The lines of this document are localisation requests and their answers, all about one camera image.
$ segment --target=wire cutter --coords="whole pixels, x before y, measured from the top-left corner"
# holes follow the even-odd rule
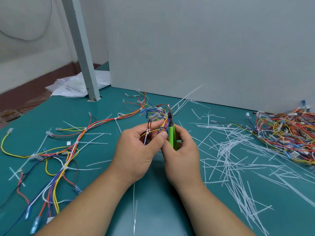
[[[173,114],[171,111],[170,106],[168,105],[169,111],[167,112],[169,124],[168,124],[168,141],[171,144],[171,146],[174,148],[175,151],[178,150],[177,146],[177,139],[176,139],[176,133],[175,133],[175,126],[173,122]]]

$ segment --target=bundle of wires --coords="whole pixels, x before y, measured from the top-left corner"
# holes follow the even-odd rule
[[[300,108],[280,114],[257,112],[254,128],[271,149],[297,163],[315,164],[315,113]]]
[[[146,113],[146,117],[148,118],[148,130],[141,135],[141,139],[142,139],[142,141],[145,144],[146,144],[146,138],[147,138],[148,134],[152,135],[152,133],[154,133],[154,132],[155,133],[159,133],[161,131],[166,131],[167,130],[167,127],[168,127],[168,124],[169,124],[169,119],[167,118],[166,108],[168,106],[166,104],[164,104],[164,105],[166,105],[166,107],[162,108],[160,106],[163,105],[163,104],[160,104],[160,105],[157,105],[157,106],[154,107],[149,102],[149,99],[146,96],[145,92],[141,93],[140,91],[137,91],[137,93],[139,95],[129,96],[128,94],[125,94],[129,98],[136,97],[137,100],[138,100],[137,103],[125,102],[123,100],[123,106],[126,109],[128,109],[129,111],[131,111],[131,113],[127,113],[127,114],[118,113],[118,116],[115,117],[115,118],[104,119],[104,120],[99,120],[99,121],[97,121],[97,119],[93,115],[91,115],[89,113],[90,122],[89,122],[87,127],[73,127],[73,128],[67,128],[67,129],[56,128],[56,131],[69,131],[71,133],[74,132],[73,134],[56,135],[56,134],[51,133],[50,131],[46,132],[47,135],[51,136],[52,138],[59,139],[59,140],[77,137],[75,143],[73,145],[71,145],[71,146],[56,147],[56,148],[53,148],[53,149],[50,149],[50,150],[46,150],[44,152],[41,152],[41,153],[38,153],[38,154],[35,154],[35,155],[20,156],[20,155],[11,154],[11,153],[8,153],[7,151],[5,151],[5,149],[3,147],[6,138],[10,135],[10,133],[13,130],[12,128],[9,129],[7,134],[2,139],[2,142],[1,142],[1,145],[0,145],[0,148],[1,148],[2,152],[5,153],[6,155],[9,155],[9,156],[12,156],[12,157],[29,158],[29,159],[35,158],[35,159],[37,159],[37,162],[34,164],[34,166],[31,168],[30,171],[28,171],[27,173],[24,173],[24,174],[23,174],[23,172],[21,172],[21,178],[19,180],[18,186],[14,189],[14,191],[10,194],[10,196],[5,200],[5,202],[7,202],[7,200],[13,195],[13,193],[15,191],[17,191],[18,194],[21,195],[25,199],[25,201],[27,202],[27,208],[25,209],[25,211],[23,212],[21,217],[14,223],[14,225],[23,217],[24,214],[26,214],[26,217],[25,217],[26,219],[29,218],[30,213],[31,213],[31,207],[36,202],[36,200],[39,198],[40,195],[42,195],[42,198],[44,199],[45,202],[44,202],[43,207],[42,207],[42,209],[40,211],[40,214],[38,215],[38,217],[36,217],[36,219],[35,219],[35,221],[33,223],[33,226],[31,228],[31,232],[30,233],[33,234],[33,233],[36,232],[37,227],[39,225],[39,220],[40,220],[41,214],[43,213],[43,210],[45,209],[45,206],[48,207],[47,217],[48,216],[51,217],[52,215],[54,216],[56,214],[59,214],[59,212],[60,212],[59,204],[61,202],[70,202],[71,201],[71,200],[63,200],[63,201],[58,202],[58,200],[57,200],[56,189],[57,189],[58,182],[60,181],[61,178],[64,178],[68,183],[70,183],[73,186],[73,189],[74,189],[74,191],[77,194],[79,194],[81,192],[81,190],[75,185],[75,183],[72,183],[71,181],[69,181],[65,177],[65,171],[68,169],[69,164],[72,161],[74,161],[74,158],[79,154],[79,149],[77,148],[78,143],[79,143],[80,139],[83,137],[83,135],[88,130],[90,130],[92,128],[95,128],[95,127],[98,127],[98,126],[100,126],[100,125],[102,125],[104,123],[107,123],[107,122],[110,122],[110,121],[113,121],[113,120],[117,121],[119,119],[125,119],[125,118],[128,118],[128,117],[134,116],[134,115],[136,115],[139,112],[140,112],[141,115]],[[130,110],[128,107],[126,107],[127,104],[136,105],[137,109]],[[163,124],[159,128],[151,129],[150,123],[152,123],[152,121],[157,121],[159,119],[164,119]],[[47,170],[48,160],[52,159],[52,158],[59,160],[61,162],[61,164],[62,164],[61,169],[56,174],[51,174]],[[38,165],[39,163],[44,162],[44,161],[46,163],[46,167],[45,167],[46,173],[49,176],[52,176],[53,178],[52,178],[52,180],[50,180],[42,188],[42,190],[38,193],[38,195],[32,201],[29,201],[27,199],[27,197],[20,192],[19,187],[26,180],[26,178],[29,176],[29,173],[32,171],[32,169],[36,165]],[[45,199],[44,194],[45,194],[45,192],[47,190],[48,190],[48,196]]]

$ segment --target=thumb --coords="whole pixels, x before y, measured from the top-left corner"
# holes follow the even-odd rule
[[[154,156],[161,149],[166,137],[167,132],[160,132],[149,142],[149,144],[146,145],[147,150],[152,154],[152,156]]]
[[[164,160],[167,161],[176,151],[173,149],[171,144],[168,141],[164,142],[164,145],[161,148]]]

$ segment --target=white partition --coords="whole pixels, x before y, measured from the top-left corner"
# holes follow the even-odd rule
[[[112,86],[255,110],[315,104],[315,0],[104,0]]]

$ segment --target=hand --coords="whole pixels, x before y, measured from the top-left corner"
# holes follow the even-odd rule
[[[179,150],[175,151],[171,144],[165,140],[162,153],[165,159],[165,172],[169,182],[177,191],[184,187],[202,184],[200,175],[198,147],[185,128],[175,126]]]
[[[160,127],[164,119],[152,122],[151,128]],[[157,134],[147,145],[140,141],[140,135],[147,131],[148,124],[144,123],[122,132],[116,146],[109,170],[115,176],[131,185],[141,179],[149,169],[152,158],[163,146],[167,137],[166,132]]]

